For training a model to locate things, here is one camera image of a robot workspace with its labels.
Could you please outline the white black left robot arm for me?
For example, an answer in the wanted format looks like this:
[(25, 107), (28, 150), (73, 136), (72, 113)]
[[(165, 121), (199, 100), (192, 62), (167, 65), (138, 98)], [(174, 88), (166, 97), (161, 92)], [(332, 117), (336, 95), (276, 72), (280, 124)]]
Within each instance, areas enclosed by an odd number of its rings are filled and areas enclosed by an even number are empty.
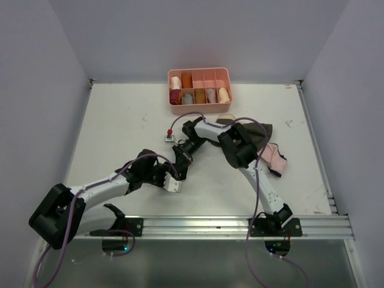
[(168, 159), (144, 149), (109, 176), (85, 185), (54, 185), (29, 219), (29, 226), (55, 250), (63, 249), (77, 235), (132, 234), (125, 214), (109, 200), (126, 196), (150, 184), (170, 192), (179, 188), (179, 172)]

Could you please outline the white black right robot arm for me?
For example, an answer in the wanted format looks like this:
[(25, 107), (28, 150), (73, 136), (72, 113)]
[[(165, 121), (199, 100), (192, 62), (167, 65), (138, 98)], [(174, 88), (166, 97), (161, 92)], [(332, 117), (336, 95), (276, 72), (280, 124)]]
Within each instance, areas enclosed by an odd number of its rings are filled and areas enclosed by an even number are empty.
[(201, 116), (185, 122), (182, 132), (187, 139), (172, 147), (176, 157), (175, 167), (181, 179), (186, 178), (193, 154), (205, 142), (215, 143), (221, 148), (230, 166), (238, 169), (254, 188), (258, 196), (256, 203), (262, 204), (265, 216), (251, 220), (251, 226), (273, 236), (282, 235), (289, 228), (293, 212), (274, 190), (264, 172), (257, 167), (261, 151), (244, 125), (238, 122), (213, 124)]

